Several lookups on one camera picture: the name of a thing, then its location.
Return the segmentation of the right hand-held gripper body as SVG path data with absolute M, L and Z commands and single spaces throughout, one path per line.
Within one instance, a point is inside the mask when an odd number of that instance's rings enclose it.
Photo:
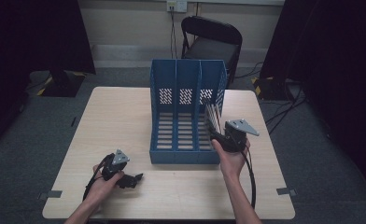
M 223 148 L 228 152 L 240 152 L 246 148 L 246 135 L 259 136 L 245 119 L 227 120 L 225 122 L 225 143 Z

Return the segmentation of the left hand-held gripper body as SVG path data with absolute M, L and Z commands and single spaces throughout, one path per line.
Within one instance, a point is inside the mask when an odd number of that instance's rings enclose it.
M 109 180 L 114 174 L 122 171 L 130 158 L 120 149 L 115 153 L 106 156 L 102 176 L 104 180 Z

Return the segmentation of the green leaf cover book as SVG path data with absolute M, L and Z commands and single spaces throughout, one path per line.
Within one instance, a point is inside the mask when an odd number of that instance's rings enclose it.
M 204 101 L 205 105 L 205 121 L 209 132 L 221 134 L 220 111 L 217 104 L 212 103 L 209 99 Z

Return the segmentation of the blue plastic file rack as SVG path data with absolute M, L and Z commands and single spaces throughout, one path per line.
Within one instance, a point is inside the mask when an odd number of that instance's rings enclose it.
M 217 164 L 205 124 L 210 104 L 223 107 L 227 72 L 222 60 L 154 60 L 150 69 L 154 164 Z

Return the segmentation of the person's right hand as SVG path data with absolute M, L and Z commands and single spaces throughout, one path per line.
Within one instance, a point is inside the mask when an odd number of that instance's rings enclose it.
M 213 148 L 219 155 L 220 169 L 225 180 L 238 180 L 241 171 L 246 164 L 248 149 L 241 152 L 227 152 L 222 145 L 216 140 L 211 141 Z

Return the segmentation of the person's left hand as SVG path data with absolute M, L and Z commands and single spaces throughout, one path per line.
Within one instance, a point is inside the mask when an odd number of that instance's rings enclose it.
M 91 205 L 100 205 L 112 193 L 117 181 L 123 178 L 124 173 L 120 171 L 109 180 L 104 180 L 97 165 L 94 165 L 92 170 L 95 174 L 95 180 L 84 202 Z

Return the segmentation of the black stand base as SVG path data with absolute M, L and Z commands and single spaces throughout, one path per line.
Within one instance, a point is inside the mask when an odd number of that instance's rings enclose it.
M 75 97 L 85 79 L 79 72 L 56 70 L 50 72 L 50 77 L 38 91 L 38 96 Z
M 293 96 L 285 81 L 274 77 L 251 79 L 256 95 L 262 100 L 268 101 L 292 101 Z

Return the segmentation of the grey tape strip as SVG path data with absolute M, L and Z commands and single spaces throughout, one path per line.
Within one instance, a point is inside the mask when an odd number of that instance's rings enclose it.
M 61 190 L 49 190 L 47 192 L 41 192 L 38 195 L 38 199 L 46 201 L 48 198 L 60 198 L 62 193 Z
M 296 189 L 289 189 L 289 188 L 280 188 L 280 189 L 276 189 L 277 194 L 278 195 L 289 195 L 289 196 L 296 196 L 297 195 L 297 191 Z

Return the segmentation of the black folding chair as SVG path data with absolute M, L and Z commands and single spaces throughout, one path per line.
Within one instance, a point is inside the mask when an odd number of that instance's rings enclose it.
M 233 83 L 243 37 L 233 25 L 200 16 L 181 22 L 182 59 L 222 60 L 228 74 L 227 86 Z

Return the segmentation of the dark curtain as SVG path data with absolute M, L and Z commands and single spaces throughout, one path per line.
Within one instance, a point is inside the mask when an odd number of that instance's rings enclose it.
M 366 0 L 285 0 L 260 75 L 301 81 L 366 179 Z
M 95 72 L 78 0 L 0 0 L 0 135 L 34 71 Z

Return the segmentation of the white wall socket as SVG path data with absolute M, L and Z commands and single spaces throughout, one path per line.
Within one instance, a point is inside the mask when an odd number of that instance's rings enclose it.
M 166 10 L 168 12 L 186 13 L 188 9 L 188 2 L 184 0 L 167 0 Z

